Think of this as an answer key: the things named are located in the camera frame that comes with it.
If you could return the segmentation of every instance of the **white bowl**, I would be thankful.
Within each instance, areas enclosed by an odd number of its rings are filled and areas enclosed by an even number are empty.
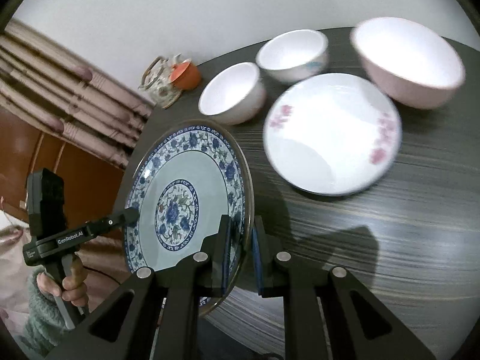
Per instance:
[[[257,65],[285,84],[294,84],[320,73],[328,63],[328,38],[318,31],[295,30],[265,43]]]
[[[321,195],[367,188],[390,168],[401,140],[393,102],[370,81],[343,73],[289,88],[263,127],[272,167],[289,183]]]
[[[352,31],[350,40],[372,81],[410,107],[439,107],[465,81],[465,68],[453,47],[413,21],[370,19]]]
[[[260,70],[252,62],[242,62],[218,73],[203,90],[199,111],[225,124],[251,119],[263,107],[266,90]]]

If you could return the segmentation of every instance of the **silver bolt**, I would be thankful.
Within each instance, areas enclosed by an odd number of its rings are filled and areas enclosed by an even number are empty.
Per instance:
[[[208,254],[202,251],[198,251],[193,255],[193,259],[198,263],[205,261],[207,258],[208,258]]]
[[[288,261],[292,258],[291,254],[287,251],[279,251],[277,253],[277,260],[279,261]]]
[[[333,273],[333,276],[336,276],[337,278],[344,278],[345,276],[347,276],[347,271],[345,270],[345,268],[342,268],[341,266],[336,266],[332,270],[332,273]]]
[[[146,266],[140,268],[137,271],[137,276],[141,279],[145,279],[148,276],[150,276],[151,274],[152,274],[152,271],[150,270],[150,268],[147,268]]]

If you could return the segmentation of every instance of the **teapot handle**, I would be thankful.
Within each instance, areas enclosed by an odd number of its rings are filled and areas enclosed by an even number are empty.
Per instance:
[[[158,56],[157,58],[155,58],[155,61],[153,61],[150,64],[150,66],[147,67],[147,70],[145,71],[145,73],[142,76],[142,85],[145,85],[145,78],[147,78],[147,76],[150,74],[150,71],[153,69],[153,67],[160,61],[162,61],[162,62],[166,61],[165,57],[162,57],[161,55]]]

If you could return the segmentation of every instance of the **round table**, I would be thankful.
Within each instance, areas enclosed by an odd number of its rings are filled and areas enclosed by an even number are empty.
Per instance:
[[[367,78],[349,42],[351,28],[324,30],[328,72]],[[444,107],[421,111],[395,103],[403,141],[389,172],[368,190],[347,197],[316,196],[283,180],[263,150],[268,109],[287,88],[267,76],[264,109],[228,127],[248,161],[255,214],[285,250],[349,268],[433,351],[439,360],[459,349],[480,315],[480,52],[449,40],[466,67],[466,83]],[[202,117],[205,85],[229,66],[255,61],[264,43],[200,65],[201,85],[170,108],[156,107],[131,156],[118,192],[121,209],[143,156],[177,123]],[[256,293],[251,260],[237,285],[208,320],[244,345],[284,352],[281,298]]]

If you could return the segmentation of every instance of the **hand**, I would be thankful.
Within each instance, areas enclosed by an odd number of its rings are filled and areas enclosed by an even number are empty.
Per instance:
[[[83,268],[82,260],[75,256],[71,264],[71,276],[67,276],[62,281],[65,291],[62,292],[60,286],[55,283],[44,272],[37,275],[37,285],[40,292],[61,296],[63,300],[71,302],[74,306],[82,307],[88,304],[87,286],[84,283],[88,272]]]

